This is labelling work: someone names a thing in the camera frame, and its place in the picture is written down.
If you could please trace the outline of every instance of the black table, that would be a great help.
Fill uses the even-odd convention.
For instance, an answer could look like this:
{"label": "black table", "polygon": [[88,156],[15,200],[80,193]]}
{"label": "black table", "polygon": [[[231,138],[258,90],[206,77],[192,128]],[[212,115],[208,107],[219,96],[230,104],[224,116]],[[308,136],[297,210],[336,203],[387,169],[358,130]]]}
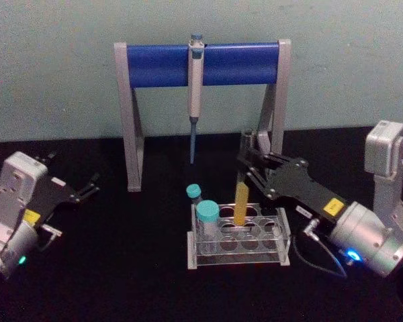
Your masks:
{"label": "black table", "polygon": [[[369,130],[287,131],[283,152],[307,159],[320,184],[371,208],[373,177],[363,170]],[[148,138],[142,192],[128,193],[121,139],[0,143],[0,169],[16,150],[57,150],[50,174],[75,188],[101,175],[98,194],[51,219],[63,236],[28,254],[0,285],[0,321],[403,321],[394,282],[358,264],[345,267],[349,277],[341,280],[291,250],[288,267],[187,270],[185,187],[196,182],[205,199],[233,202],[238,145],[238,134],[199,136],[191,167],[188,137]],[[292,231],[301,227],[300,215],[288,217]]]}

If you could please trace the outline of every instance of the black cable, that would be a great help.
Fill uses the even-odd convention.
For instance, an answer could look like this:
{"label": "black cable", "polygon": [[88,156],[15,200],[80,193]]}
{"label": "black cable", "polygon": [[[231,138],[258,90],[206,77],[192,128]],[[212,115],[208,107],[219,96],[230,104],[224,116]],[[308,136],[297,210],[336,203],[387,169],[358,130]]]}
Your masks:
{"label": "black cable", "polygon": [[336,256],[334,256],[334,254],[327,248],[327,246],[324,245],[324,243],[322,243],[322,241],[319,239],[318,241],[316,241],[325,251],[328,255],[330,255],[330,257],[334,260],[335,264],[337,265],[337,267],[339,267],[339,270],[341,271],[341,274],[338,272],[335,272],[334,270],[329,270],[327,268],[315,265],[311,262],[309,262],[307,259],[305,259],[305,257],[303,257],[303,255],[301,255],[301,253],[299,252],[298,248],[297,248],[297,243],[296,243],[296,237],[293,235],[292,236],[292,243],[293,243],[293,248],[294,251],[296,252],[297,257],[303,261],[303,263],[309,265],[312,268],[316,268],[317,270],[321,270],[325,273],[328,274],[332,274],[341,278],[347,278],[348,275],[345,272],[345,270],[343,269],[342,264],[339,262],[339,260],[336,258]]}

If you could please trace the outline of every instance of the test tube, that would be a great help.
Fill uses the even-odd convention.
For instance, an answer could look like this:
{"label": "test tube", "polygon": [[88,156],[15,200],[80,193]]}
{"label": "test tube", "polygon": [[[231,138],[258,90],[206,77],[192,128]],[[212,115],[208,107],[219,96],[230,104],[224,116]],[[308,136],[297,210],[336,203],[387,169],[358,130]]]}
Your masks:
{"label": "test tube", "polygon": [[220,214],[220,207],[215,201],[203,200],[195,208],[199,224],[203,232],[210,240],[214,240],[217,228],[217,220]]}
{"label": "test tube", "polygon": [[200,189],[200,186],[196,183],[190,184],[187,187],[187,196],[191,198],[195,206],[197,206],[201,201],[203,201],[202,190]]}

